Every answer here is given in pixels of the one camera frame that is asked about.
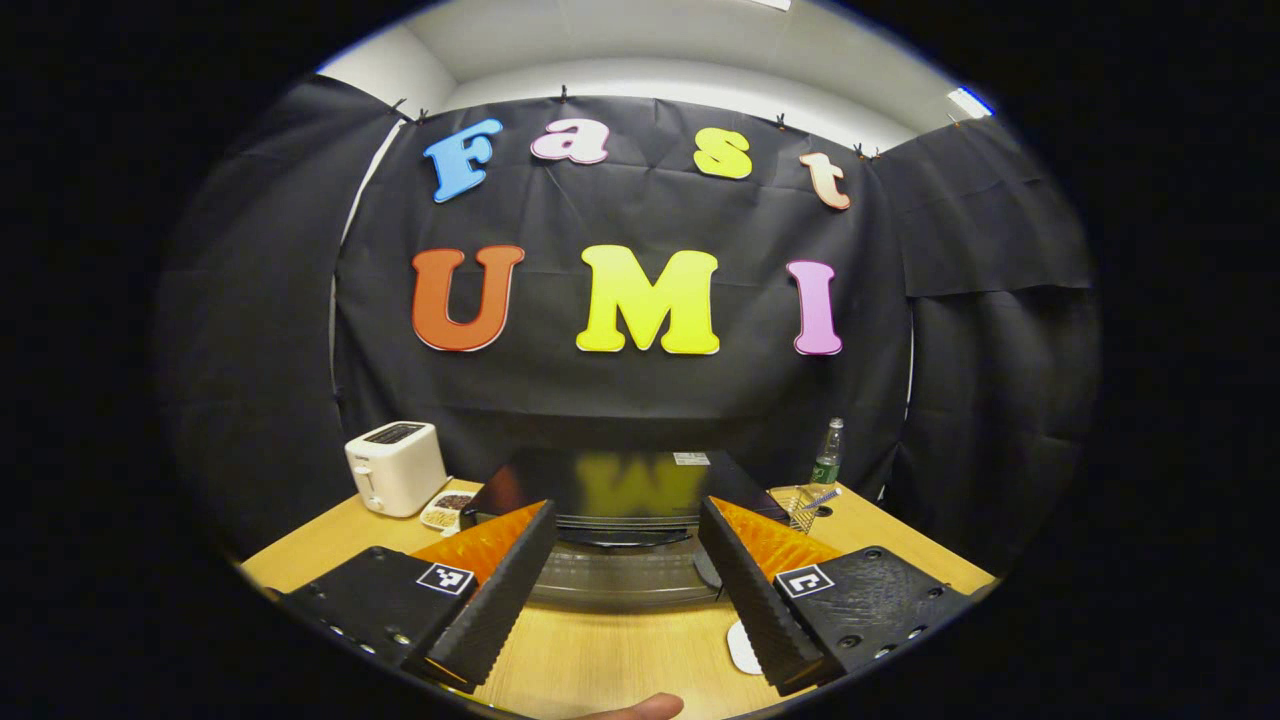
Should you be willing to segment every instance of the orange letter u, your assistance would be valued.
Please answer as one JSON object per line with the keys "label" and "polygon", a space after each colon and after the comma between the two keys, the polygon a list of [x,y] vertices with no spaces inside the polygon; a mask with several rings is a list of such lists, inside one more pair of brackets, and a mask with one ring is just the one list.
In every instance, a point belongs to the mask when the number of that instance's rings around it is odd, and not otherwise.
{"label": "orange letter u", "polygon": [[476,263],[484,265],[484,286],[480,313],[466,324],[449,319],[449,286],[453,270],[463,259],[466,255],[453,249],[426,250],[413,258],[413,269],[417,270],[413,332],[436,350],[470,352],[498,340],[507,325],[511,273],[525,259],[525,251],[515,245],[492,245],[476,252]]}

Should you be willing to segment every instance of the white wall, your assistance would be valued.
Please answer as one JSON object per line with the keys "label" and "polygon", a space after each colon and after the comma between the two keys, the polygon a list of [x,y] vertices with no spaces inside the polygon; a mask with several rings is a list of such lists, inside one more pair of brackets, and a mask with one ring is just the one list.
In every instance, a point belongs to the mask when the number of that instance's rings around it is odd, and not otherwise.
{"label": "white wall", "polygon": [[458,86],[426,45],[401,24],[332,59],[320,74],[358,87],[388,105],[404,97],[399,110],[411,118],[420,108],[433,115],[440,113]]}
{"label": "white wall", "polygon": [[908,129],[879,113],[774,76],[687,60],[648,58],[573,60],[489,76],[457,86],[442,110],[526,97],[630,95],[713,105],[760,118],[786,113],[786,124],[873,154],[911,140]]}

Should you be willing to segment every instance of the green bottle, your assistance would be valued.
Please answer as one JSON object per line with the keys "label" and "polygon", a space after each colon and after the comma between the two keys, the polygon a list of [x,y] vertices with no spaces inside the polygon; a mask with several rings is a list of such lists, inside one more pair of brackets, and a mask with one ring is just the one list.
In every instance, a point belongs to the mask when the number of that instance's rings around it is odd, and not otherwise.
{"label": "green bottle", "polygon": [[832,418],[827,427],[827,439],[822,443],[818,460],[813,464],[810,483],[829,486],[836,482],[840,474],[840,461],[845,456],[845,421]]}

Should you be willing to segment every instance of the white ceiling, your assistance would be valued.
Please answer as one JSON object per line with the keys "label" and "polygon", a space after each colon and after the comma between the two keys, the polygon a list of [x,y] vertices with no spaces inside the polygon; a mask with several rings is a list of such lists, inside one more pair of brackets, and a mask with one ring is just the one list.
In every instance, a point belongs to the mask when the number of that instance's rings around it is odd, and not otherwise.
{"label": "white ceiling", "polygon": [[749,0],[452,0],[403,22],[457,82],[547,63],[669,58],[809,85],[918,132],[956,114],[956,83],[827,3],[788,12]]}

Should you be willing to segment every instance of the plate of food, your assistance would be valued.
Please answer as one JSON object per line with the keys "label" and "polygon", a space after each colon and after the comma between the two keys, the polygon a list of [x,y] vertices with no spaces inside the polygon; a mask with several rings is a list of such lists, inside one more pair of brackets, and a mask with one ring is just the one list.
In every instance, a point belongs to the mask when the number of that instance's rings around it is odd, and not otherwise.
{"label": "plate of food", "polygon": [[471,502],[475,495],[475,491],[444,491],[433,497],[431,502],[426,503],[419,519],[428,528],[456,532],[458,528],[458,512]]}

